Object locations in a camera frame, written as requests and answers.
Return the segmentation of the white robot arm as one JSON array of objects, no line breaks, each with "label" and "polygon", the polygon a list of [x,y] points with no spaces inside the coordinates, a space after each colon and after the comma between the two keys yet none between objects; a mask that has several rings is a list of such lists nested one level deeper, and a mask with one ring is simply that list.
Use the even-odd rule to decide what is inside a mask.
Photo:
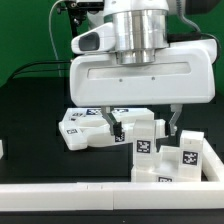
[{"label": "white robot arm", "polygon": [[71,42],[70,91],[77,106],[102,108],[113,135],[115,106],[206,103],[215,95],[218,44],[183,12],[186,0],[105,0],[102,25]]}]

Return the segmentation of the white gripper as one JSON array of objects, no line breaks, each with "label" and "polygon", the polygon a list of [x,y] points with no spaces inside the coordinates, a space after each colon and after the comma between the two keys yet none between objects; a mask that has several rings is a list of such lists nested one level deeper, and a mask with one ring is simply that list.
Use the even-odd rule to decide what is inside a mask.
[{"label": "white gripper", "polygon": [[120,65],[112,53],[79,56],[71,64],[70,95],[79,107],[102,106],[112,136],[122,124],[112,106],[171,104],[168,133],[174,136],[182,104],[207,103],[215,95],[213,39],[172,43],[145,65]]}]

